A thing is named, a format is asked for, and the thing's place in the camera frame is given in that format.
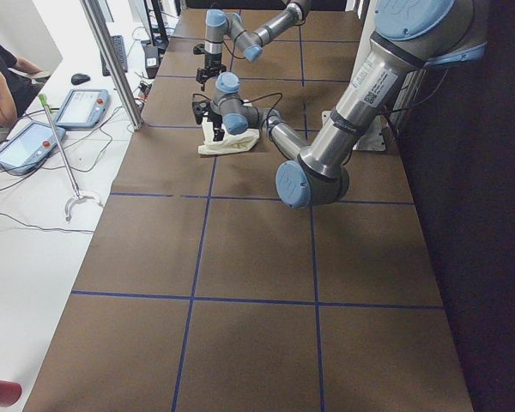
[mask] blue joint cap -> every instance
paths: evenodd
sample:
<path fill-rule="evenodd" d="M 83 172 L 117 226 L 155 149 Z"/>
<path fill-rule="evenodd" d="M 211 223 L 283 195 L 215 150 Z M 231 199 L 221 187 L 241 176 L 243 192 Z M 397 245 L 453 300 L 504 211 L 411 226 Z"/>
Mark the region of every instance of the blue joint cap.
<path fill-rule="evenodd" d="M 230 71 L 225 71 L 217 77 L 215 88 L 223 93 L 237 93 L 240 89 L 239 77 Z"/>
<path fill-rule="evenodd" d="M 311 203 L 311 185 L 297 161 L 285 161 L 276 171 L 276 191 L 292 209 L 303 209 Z"/>
<path fill-rule="evenodd" d="M 228 113 L 223 116 L 223 124 L 227 133 L 241 135 L 248 130 L 248 119 L 239 113 Z"/>
<path fill-rule="evenodd" d="M 242 54 L 244 54 L 244 57 L 248 59 L 248 61 L 253 62 L 256 60 L 259 56 L 261 56 L 261 53 L 264 52 L 264 49 L 260 45 L 251 45 L 250 47 L 246 47 L 246 50 Z"/>
<path fill-rule="evenodd" d="M 211 9 L 206 12 L 206 26 L 220 27 L 225 21 L 227 17 L 223 10 Z"/>
<path fill-rule="evenodd" d="M 388 40 L 414 39 L 436 27 L 456 0 L 379 0 L 376 6 L 376 31 Z"/>

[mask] tablet screen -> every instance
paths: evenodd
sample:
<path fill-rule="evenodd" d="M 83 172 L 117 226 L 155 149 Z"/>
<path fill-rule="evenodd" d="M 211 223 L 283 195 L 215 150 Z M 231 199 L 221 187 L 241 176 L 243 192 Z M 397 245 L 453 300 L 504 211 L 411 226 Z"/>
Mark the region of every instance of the tablet screen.
<path fill-rule="evenodd" d="M 38 148 L 42 147 L 44 140 L 49 141 L 52 138 L 52 129 L 49 126 L 31 124 L 0 152 L 0 163 L 12 167 L 22 166 Z"/>
<path fill-rule="evenodd" d="M 95 101 L 100 95 L 99 91 L 80 90 L 75 91 L 67 102 L 61 118 L 56 123 L 61 124 L 86 124 L 89 121 Z"/>

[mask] robotic arm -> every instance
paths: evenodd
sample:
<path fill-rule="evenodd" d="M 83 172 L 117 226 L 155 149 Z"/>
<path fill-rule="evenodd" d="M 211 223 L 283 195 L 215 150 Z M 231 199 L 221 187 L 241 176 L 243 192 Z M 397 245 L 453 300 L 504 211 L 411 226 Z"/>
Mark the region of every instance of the robotic arm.
<path fill-rule="evenodd" d="M 336 202 L 348 190 L 343 164 L 353 146 L 408 73 L 482 57 L 488 3 L 379 0 L 371 52 L 312 144 L 301 139 L 279 112 L 244 106 L 233 73 L 218 77 L 209 110 L 231 134 L 259 128 L 289 158 L 276 174 L 276 188 L 288 206 L 300 209 Z"/>
<path fill-rule="evenodd" d="M 197 71 L 197 82 L 202 84 L 211 77 L 217 77 L 227 70 L 221 63 L 223 38 L 228 36 L 234 48 L 239 49 L 246 59 L 253 62 L 263 52 L 263 47 L 293 26 L 299 26 L 306 20 L 311 9 L 311 0 L 282 0 L 287 6 L 275 18 L 266 22 L 254 32 L 248 32 L 242 25 L 242 19 L 236 13 L 225 13 L 211 9 L 206 14 L 206 42 L 196 45 L 194 54 L 204 55 L 204 68 Z"/>

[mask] white desk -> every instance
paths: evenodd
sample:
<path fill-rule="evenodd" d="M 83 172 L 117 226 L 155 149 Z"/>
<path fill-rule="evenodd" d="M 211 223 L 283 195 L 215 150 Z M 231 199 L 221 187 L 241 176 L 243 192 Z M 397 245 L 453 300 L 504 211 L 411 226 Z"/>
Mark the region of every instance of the white desk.
<path fill-rule="evenodd" d="M 121 33 L 126 51 L 130 49 L 131 30 Z M 90 82 L 76 88 L 106 88 L 113 109 L 121 106 L 111 77 L 100 73 L 100 57 L 96 45 L 88 45 L 84 56 L 66 58 L 43 89 L 48 103 L 59 107 L 68 91 L 73 88 L 70 77 L 77 72 L 91 76 Z M 129 55 L 128 82 L 132 89 L 140 82 L 143 52 L 134 44 Z M 41 109 L 38 99 L 28 112 Z M 34 117 L 45 122 L 45 115 Z M 23 119 L 13 132 L 20 130 L 29 120 Z M 124 109 L 109 121 L 103 130 L 112 135 L 112 142 L 89 173 L 74 172 L 83 190 L 96 191 L 105 202 L 131 137 L 131 124 Z M 64 146 L 86 136 L 86 131 L 68 132 Z M 71 165 L 89 168 L 109 141 L 109 136 L 95 132 L 72 148 L 67 148 Z M 44 167 L 63 164 L 59 154 Z M 0 173 L 0 188 L 19 178 Z M 64 219 L 64 205 L 73 196 L 72 187 L 64 168 L 40 169 L 19 185 L 0 192 L 0 212 L 12 215 L 29 224 L 41 227 L 65 227 L 94 230 L 102 208 L 94 202 L 79 203 L 72 209 L 72 220 Z M 0 216 L 0 379 L 21 384 L 23 394 L 19 402 L 0 411 L 20 411 L 33 388 L 42 360 L 56 329 L 72 284 L 88 249 L 92 236 L 81 233 L 42 232 L 27 229 Z"/>

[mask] reacher grabber tool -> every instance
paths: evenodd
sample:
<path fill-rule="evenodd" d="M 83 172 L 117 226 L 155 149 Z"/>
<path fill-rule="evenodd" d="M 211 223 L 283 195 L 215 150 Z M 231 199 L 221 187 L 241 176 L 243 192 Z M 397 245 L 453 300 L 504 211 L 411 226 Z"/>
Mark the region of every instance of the reacher grabber tool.
<path fill-rule="evenodd" d="M 103 203 L 101 203 L 100 196 L 93 191 L 81 191 L 78 187 L 78 184 L 75 180 L 75 175 L 72 173 L 70 169 L 70 163 L 67 159 L 67 155 L 63 149 L 63 144 L 61 143 L 61 138 L 58 136 L 58 131 L 55 129 L 55 123 L 53 122 L 52 112 L 50 111 L 50 107 L 48 106 L 47 99 L 45 98 L 45 94 L 38 95 L 40 99 L 40 103 L 42 107 L 44 107 L 45 115 L 48 117 L 48 122 L 50 123 L 51 132 L 55 137 L 56 143 L 58 144 L 59 153 L 63 159 L 63 163 L 65 165 L 65 169 L 67 170 L 67 174 L 69 175 L 70 184 L 72 185 L 72 189 L 75 192 L 74 196 L 71 197 L 67 203 L 65 204 L 65 220 L 70 221 L 70 210 L 77 203 L 85 202 L 87 199 L 93 199 L 101 208 L 103 207 Z"/>

